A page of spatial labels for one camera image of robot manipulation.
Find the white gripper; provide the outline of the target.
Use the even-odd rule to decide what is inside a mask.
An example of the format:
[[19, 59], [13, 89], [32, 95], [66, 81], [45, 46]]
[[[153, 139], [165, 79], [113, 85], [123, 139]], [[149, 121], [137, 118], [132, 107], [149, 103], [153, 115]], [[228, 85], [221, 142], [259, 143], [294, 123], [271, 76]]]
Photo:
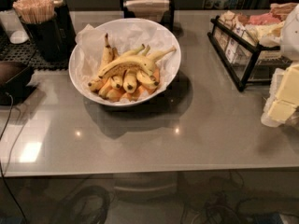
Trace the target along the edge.
[[[299, 4], [287, 16], [280, 37], [280, 51], [292, 61], [299, 60]], [[267, 115], [279, 122], [285, 122], [299, 106], [299, 64], [288, 67], [281, 79], [275, 99]]]

